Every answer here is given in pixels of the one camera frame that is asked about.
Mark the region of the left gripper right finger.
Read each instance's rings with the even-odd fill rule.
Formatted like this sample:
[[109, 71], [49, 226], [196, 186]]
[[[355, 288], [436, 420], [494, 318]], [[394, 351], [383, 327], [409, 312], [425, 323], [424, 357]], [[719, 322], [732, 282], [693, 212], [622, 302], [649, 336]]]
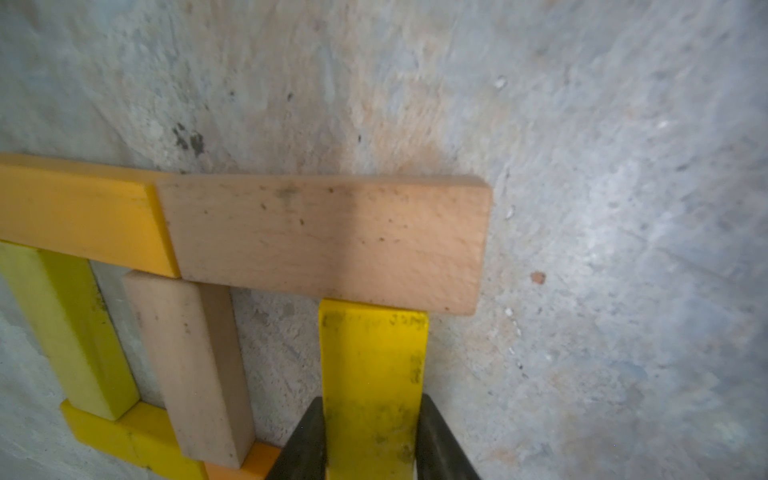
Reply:
[[422, 395], [416, 437], [418, 480], [480, 480], [431, 397]]

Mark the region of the yellow block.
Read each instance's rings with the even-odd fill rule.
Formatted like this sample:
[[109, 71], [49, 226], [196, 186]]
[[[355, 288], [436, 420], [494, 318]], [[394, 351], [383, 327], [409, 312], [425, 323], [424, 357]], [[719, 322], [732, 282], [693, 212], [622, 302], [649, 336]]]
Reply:
[[88, 260], [3, 242], [1, 274], [70, 404], [116, 420], [140, 400]]
[[115, 421], [64, 401], [60, 410], [74, 437], [102, 453], [150, 470], [166, 479], [206, 479], [201, 461], [185, 457], [165, 410], [137, 402]]
[[324, 299], [318, 327], [328, 478], [413, 478], [427, 313]]

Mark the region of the tan block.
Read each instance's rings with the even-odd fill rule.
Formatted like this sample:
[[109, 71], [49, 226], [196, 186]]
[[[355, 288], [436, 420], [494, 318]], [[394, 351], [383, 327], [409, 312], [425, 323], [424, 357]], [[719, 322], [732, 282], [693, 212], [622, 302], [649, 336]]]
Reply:
[[136, 270], [123, 285], [182, 453], [240, 468], [255, 428], [229, 288]]
[[157, 193], [187, 280], [468, 316], [493, 204], [473, 176], [185, 175]]

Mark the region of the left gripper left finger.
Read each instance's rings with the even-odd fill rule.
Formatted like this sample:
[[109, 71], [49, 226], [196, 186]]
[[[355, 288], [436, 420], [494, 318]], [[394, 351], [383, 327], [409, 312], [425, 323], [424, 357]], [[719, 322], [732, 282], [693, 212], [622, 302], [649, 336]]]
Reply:
[[324, 480], [326, 457], [323, 400], [315, 397], [265, 479]]

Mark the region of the amber orange block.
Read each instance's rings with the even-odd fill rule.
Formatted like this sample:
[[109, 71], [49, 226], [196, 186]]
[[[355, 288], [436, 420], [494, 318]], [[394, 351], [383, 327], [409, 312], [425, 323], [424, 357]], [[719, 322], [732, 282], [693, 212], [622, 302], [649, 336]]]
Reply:
[[1, 156], [5, 241], [177, 278], [155, 183], [167, 173], [73, 160]]

